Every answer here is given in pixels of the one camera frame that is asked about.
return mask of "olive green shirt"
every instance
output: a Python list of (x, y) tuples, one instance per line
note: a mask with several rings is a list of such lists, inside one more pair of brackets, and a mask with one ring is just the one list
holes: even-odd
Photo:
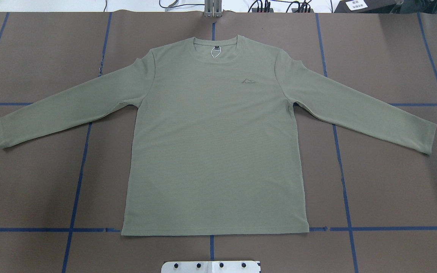
[(431, 153), (436, 124), (244, 36), (154, 48), (3, 116), (0, 147), (131, 104), (139, 110), (122, 235), (308, 232), (295, 102), (322, 121)]

